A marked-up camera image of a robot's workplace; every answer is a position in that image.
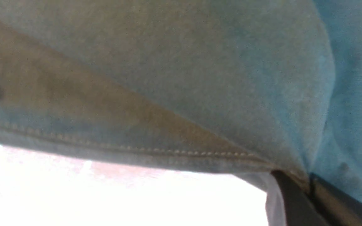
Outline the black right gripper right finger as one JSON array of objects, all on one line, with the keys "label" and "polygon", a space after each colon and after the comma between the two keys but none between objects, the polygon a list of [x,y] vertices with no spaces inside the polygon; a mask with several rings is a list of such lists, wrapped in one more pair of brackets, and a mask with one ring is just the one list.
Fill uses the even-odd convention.
[{"label": "black right gripper right finger", "polygon": [[330,226],[362,226],[362,203],[315,174],[310,200]]}]

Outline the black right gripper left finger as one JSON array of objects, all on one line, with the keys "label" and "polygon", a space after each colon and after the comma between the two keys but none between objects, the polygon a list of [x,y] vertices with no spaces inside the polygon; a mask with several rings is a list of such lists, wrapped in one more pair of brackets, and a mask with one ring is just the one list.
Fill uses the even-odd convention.
[{"label": "black right gripper left finger", "polygon": [[270,226],[328,226],[297,184],[280,171],[267,179],[266,215]]}]

